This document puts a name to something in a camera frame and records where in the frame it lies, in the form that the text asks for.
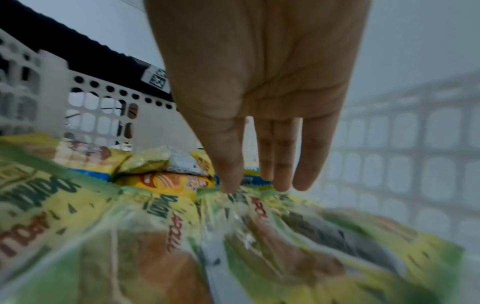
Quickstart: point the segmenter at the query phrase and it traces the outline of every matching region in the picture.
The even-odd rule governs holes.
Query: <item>black triangle print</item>
[[[62,229],[60,229],[59,231],[57,231],[56,234],[62,235],[62,234],[65,233],[66,230],[67,230],[66,228],[62,228]]]
[[[77,211],[75,210],[75,208],[74,208],[72,205],[70,205],[70,204],[68,204],[68,211],[69,211],[71,214],[74,214],[74,213],[77,212]]]
[[[53,211],[51,211],[51,210],[49,210],[49,211],[50,211],[50,215],[51,215],[54,219],[56,219],[56,220],[59,220],[59,219],[60,219],[60,217],[59,217],[55,212],[53,212]]]

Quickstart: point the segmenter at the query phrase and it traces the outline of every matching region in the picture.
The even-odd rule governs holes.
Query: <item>white wall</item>
[[[348,101],[480,69],[480,1],[377,0]]]
[[[164,67],[147,16],[120,0],[20,0],[20,2],[114,51]]]

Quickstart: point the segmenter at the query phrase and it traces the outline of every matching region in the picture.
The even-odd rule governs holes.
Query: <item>skin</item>
[[[145,0],[180,113],[224,192],[243,176],[245,117],[260,173],[307,190],[328,156],[370,0]],[[294,159],[302,124],[300,161]]]

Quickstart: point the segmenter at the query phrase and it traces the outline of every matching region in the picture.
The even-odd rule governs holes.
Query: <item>palm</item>
[[[253,116],[260,170],[278,190],[305,190],[328,154],[369,1],[146,2],[180,112],[222,179],[242,177],[244,119]]]

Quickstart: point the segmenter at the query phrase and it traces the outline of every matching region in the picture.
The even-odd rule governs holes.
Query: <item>human hand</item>
[[[245,117],[260,174],[307,190],[328,155],[370,0],[145,0],[180,113],[224,192],[243,177]]]

